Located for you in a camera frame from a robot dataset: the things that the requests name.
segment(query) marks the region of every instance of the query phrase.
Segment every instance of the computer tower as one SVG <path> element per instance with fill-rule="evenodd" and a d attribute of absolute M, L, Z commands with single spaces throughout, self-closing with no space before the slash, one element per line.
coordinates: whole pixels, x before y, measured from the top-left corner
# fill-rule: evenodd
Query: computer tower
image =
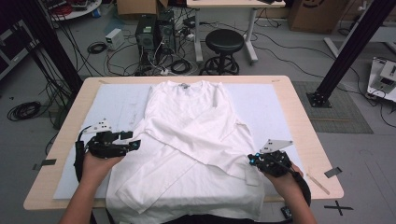
<path fill-rule="evenodd" d="M 136 32 L 136 42 L 139 48 L 141 65 L 157 64 L 161 56 L 160 35 L 157 15 L 143 14 L 139 18 Z"/>
<path fill-rule="evenodd" d="M 175 19 L 174 11 L 168 10 L 160 13 L 158 25 L 163 42 L 163 54 L 176 53 Z"/>

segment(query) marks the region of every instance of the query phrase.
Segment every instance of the black mat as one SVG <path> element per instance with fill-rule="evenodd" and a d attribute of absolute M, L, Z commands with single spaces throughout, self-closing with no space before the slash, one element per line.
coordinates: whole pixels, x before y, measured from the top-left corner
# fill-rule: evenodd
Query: black mat
<path fill-rule="evenodd" d="M 347 92 L 335 89 L 329 99 L 332 107 L 317 108 L 309 104 L 306 93 L 314 92 L 320 83 L 292 83 L 317 133 L 373 133 Z"/>

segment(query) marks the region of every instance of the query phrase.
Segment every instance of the person's left hand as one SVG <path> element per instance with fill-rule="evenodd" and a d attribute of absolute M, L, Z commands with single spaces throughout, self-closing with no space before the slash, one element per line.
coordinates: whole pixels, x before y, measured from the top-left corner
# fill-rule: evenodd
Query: person's left hand
<path fill-rule="evenodd" d="M 123 157 L 100 159 L 88 152 L 84 157 L 80 183 L 90 184 L 97 188 L 105 179 L 108 171 L 122 159 Z"/>

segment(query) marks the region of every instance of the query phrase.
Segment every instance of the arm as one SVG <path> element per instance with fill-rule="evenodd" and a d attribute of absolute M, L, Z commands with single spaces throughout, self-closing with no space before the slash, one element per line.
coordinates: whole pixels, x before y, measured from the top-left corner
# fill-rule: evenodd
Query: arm
<path fill-rule="evenodd" d="M 108 171 L 122 158 L 99 159 L 87 153 L 81 181 L 59 223 L 89 223 L 94 196 Z"/>
<path fill-rule="evenodd" d="M 302 171 L 298 166 L 292 165 L 292 168 L 303 175 Z M 293 223 L 317 223 L 311 209 L 306 203 L 303 193 L 300 187 L 295 182 L 294 178 L 290 173 L 281 177 L 273 177 L 268 174 L 264 174 L 274 185 L 276 191 L 285 199 L 286 205 L 291 211 L 293 217 Z"/>

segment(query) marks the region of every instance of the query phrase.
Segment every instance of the hand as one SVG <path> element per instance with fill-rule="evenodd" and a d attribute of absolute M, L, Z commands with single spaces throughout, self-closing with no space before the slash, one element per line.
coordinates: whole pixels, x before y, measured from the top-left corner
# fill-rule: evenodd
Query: hand
<path fill-rule="evenodd" d="M 100 159 L 94 157 L 91 152 L 88 152 L 84 156 L 80 184 L 89 184 L 96 188 L 99 187 L 108 171 L 122 159 L 123 157 Z"/>
<path fill-rule="evenodd" d="M 294 163 L 291 163 L 291 168 L 295 171 L 300 173 L 302 177 L 304 177 L 303 172 L 300 168 Z M 280 177 L 273 177 L 272 175 L 268 175 L 264 173 L 264 175 L 273 183 L 277 193 L 282 196 L 285 200 L 287 200 L 290 196 L 297 194 L 302 194 L 300 187 L 298 186 L 297 182 L 294 180 L 291 173 L 287 172 L 285 175 Z"/>

